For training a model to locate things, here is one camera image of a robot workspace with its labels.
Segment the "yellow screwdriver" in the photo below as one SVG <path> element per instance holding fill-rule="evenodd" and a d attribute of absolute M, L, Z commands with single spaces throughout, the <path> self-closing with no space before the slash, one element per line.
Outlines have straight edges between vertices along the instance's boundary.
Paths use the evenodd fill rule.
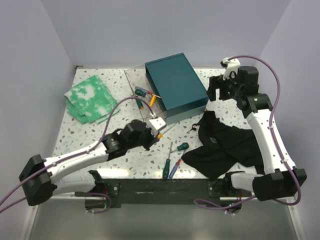
<path fill-rule="evenodd" d="M 154 104 L 155 104 L 155 102 L 156 102 L 156 100 L 157 100 L 157 96 L 156 96 L 156 95 L 153 95 L 153 96 L 151 97 L 149 106 L 150 106 L 150 107 L 153 107 Z"/>
<path fill-rule="evenodd" d="M 169 126 L 168 128 L 166 128 L 163 132 L 160 132 L 160 133 L 157 135 L 157 138 L 160 140 L 168 131 L 170 131 L 173 127 L 175 127 L 176 124 L 177 124 L 177 122 L 174 123 L 174 124 L 172 124 L 172 125 Z"/>

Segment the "transparent drawer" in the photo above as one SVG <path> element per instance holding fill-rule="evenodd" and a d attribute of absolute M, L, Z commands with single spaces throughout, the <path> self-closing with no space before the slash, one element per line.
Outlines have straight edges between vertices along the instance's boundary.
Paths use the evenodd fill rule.
<path fill-rule="evenodd" d="M 160 106 L 160 96 L 152 89 L 143 65 L 124 71 L 133 95 L 144 100 L 158 117 L 166 119 L 166 113 Z"/>

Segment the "teal drawer box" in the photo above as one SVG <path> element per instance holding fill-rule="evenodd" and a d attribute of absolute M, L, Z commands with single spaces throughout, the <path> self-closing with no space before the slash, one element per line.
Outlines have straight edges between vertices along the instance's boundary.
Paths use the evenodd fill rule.
<path fill-rule="evenodd" d="M 207 90 L 184 53 L 144 64 L 153 92 L 168 125 L 204 113 Z"/>

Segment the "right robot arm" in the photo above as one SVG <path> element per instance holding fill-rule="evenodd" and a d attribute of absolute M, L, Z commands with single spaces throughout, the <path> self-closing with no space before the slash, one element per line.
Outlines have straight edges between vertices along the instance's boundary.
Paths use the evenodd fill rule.
<path fill-rule="evenodd" d="M 227 173 L 223 192 L 230 197 L 240 190 L 252 192 L 259 201 L 293 197 L 301 194 L 307 179 L 288 154 L 274 119 L 275 105 L 265 93 L 259 92 L 259 72 L 253 66 L 240 66 L 236 71 L 211 76 L 207 95 L 210 101 L 233 99 L 250 125 L 257 141 L 264 174 Z"/>

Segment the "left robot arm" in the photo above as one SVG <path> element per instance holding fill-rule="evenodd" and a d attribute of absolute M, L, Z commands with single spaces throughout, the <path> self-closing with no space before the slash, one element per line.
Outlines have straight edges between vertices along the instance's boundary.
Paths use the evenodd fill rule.
<path fill-rule="evenodd" d="M 79 150 L 56 157 L 32 156 L 19 180 L 29 206 L 40 205 L 52 196 L 69 192 L 88 192 L 99 196 L 104 184 L 97 180 L 65 180 L 64 178 L 95 164 L 101 164 L 124 156 L 127 151 L 143 147 L 149 150 L 161 138 L 166 122 L 161 118 L 137 119 L 102 137 L 100 141 Z"/>

